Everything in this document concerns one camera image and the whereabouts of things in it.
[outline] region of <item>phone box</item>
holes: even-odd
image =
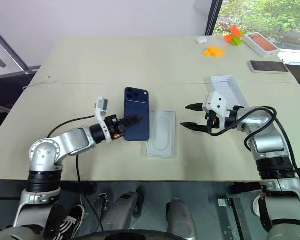
[[[242,40],[263,58],[278,55],[280,52],[279,48],[269,42],[259,32],[246,34]]]
[[[226,99],[226,109],[232,110],[234,106],[250,108],[233,76],[212,76],[210,84],[213,91],[217,91]]]

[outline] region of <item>dark phone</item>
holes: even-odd
[[[149,93],[146,90],[127,87],[124,91],[124,117],[140,115],[139,124],[124,131],[127,141],[148,141],[150,137]]]
[[[281,61],[250,61],[254,71],[260,72],[282,72],[288,73],[289,70]]]

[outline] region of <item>window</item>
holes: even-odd
[[[261,33],[288,58],[300,54],[300,0],[223,0],[213,34],[227,35],[232,26],[244,34]]]

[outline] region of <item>orange phone box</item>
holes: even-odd
[[[242,40],[261,57],[275,56],[280,52],[279,48],[269,42],[259,32],[246,34]]]

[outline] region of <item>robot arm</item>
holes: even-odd
[[[53,238],[62,221],[62,208],[56,204],[61,193],[62,162],[67,156],[79,155],[96,144],[118,139],[126,128],[138,124],[141,117],[133,115],[121,120],[116,115],[104,120],[108,101],[98,98],[95,117],[98,124],[81,126],[53,138],[35,142],[29,151],[31,167],[27,188],[22,191],[13,227],[26,226],[44,238]]]
[[[181,125],[211,136],[219,136],[230,129],[247,133],[249,136],[246,138],[246,147],[251,151],[261,177],[263,193],[259,207],[262,226],[269,232],[272,229],[282,229],[275,226],[289,224],[299,232],[300,178],[296,177],[296,170],[299,169],[294,169],[285,141],[273,124],[274,121],[278,123],[276,111],[271,107],[235,106],[227,109],[226,105],[226,99],[218,92],[212,92],[205,103],[186,107],[194,111],[205,111],[207,125],[192,122]],[[213,128],[221,131],[212,133]]]

